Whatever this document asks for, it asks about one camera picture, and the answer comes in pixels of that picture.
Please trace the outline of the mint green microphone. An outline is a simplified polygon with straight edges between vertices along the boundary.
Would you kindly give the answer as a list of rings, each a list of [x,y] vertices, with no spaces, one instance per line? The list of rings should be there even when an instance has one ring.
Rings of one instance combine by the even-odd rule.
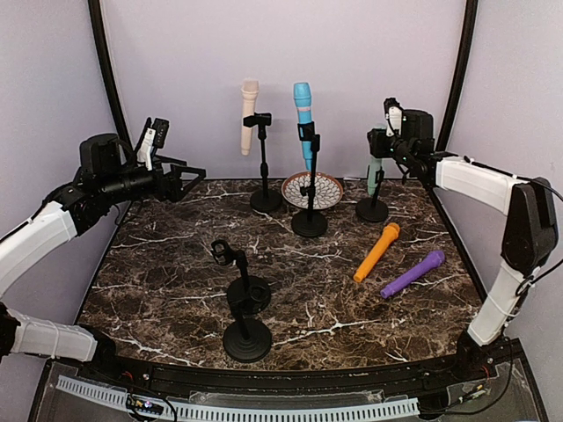
[[[379,188],[384,177],[383,159],[371,156],[368,168],[368,195],[373,195]]]

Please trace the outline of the black stand of mint microphone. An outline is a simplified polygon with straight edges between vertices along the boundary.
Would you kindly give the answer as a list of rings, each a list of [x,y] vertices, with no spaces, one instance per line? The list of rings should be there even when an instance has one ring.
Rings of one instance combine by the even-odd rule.
[[[384,170],[378,170],[375,176],[376,187],[373,195],[371,198],[360,200],[355,206],[356,215],[366,222],[384,222],[389,214],[389,208],[379,199]]]

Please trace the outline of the orange microphone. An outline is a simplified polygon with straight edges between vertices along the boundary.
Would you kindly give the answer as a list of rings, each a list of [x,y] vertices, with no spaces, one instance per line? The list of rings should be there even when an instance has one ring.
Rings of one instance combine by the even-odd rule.
[[[356,270],[353,276],[353,280],[356,283],[362,282],[369,275],[379,259],[398,238],[399,233],[400,227],[395,222],[391,222],[384,227],[381,236]]]

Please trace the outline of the blue microphone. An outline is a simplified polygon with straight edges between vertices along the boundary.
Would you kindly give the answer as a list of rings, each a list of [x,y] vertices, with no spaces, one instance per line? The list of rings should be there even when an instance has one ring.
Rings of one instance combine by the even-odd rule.
[[[312,95],[310,85],[307,82],[295,83],[293,98],[298,116],[298,134],[301,139],[304,134],[303,126],[312,122]],[[312,164],[311,141],[301,139],[301,144],[305,168],[307,171],[310,171]]]

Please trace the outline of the black stand of blue microphone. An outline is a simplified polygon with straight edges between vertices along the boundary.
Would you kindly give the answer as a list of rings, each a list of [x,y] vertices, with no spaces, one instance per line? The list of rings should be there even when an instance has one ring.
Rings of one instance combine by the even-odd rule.
[[[319,237],[326,233],[328,227],[327,219],[317,210],[314,209],[314,199],[316,196],[316,175],[318,152],[320,151],[320,135],[316,133],[315,123],[299,123],[300,140],[302,142],[311,143],[311,172],[310,183],[301,187],[300,192],[308,199],[306,210],[302,210],[293,215],[291,220],[291,228],[295,234],[307,238]]]

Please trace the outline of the purple microphone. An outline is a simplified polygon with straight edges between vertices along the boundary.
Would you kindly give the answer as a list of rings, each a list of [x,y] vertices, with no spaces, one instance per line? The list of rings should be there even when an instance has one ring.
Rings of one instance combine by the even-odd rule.
[[[426,273],[441,266],[444,261],[445,254],[443,251],[431,251],[420,263],[387,284],[380,291],[380,295],[384,299],[394,296]]]

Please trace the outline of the black stand of orange microphone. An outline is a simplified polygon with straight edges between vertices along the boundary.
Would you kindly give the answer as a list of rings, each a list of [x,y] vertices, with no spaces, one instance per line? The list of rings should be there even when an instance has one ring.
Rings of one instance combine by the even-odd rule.
[[[212,255],[220,266],[235,263],[240,276],[230,283],[226,290],[227,302],[233,316],[253,316],[259,314],[271,302],[272,293],[268,283],[260,277],[248,273],[248,261],[244,251],[233,250],[222,239],[211,244]]]

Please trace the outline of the black stand of purple microphone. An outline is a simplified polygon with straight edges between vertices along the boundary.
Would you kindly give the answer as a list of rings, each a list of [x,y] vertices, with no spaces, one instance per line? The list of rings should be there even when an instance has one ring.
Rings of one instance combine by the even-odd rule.
[[[234,322],[224,331],[224,351],[240,363],[262,360],[273,344],[271,331],[261,321],[245,317],[240,307],[232,308],[231,314]]]

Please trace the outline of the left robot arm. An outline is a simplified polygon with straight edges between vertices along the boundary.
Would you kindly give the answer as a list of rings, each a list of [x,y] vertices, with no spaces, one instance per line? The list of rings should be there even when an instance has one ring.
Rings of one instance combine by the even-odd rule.
[[[52,191],[40,208],[1,239],[1,291],[51,251],[82,236],[122,202],[154,197],[182,200],[207,175],[202,168],[155,154],[160,141],[146,137],[133,150],[116,134],[95,135],[80,144],[74,179]],[[101,349],[93,329],[59,324],[1,307],[1,354],[26,353],[89,362],[105,383],[124,375],[123,362]]]

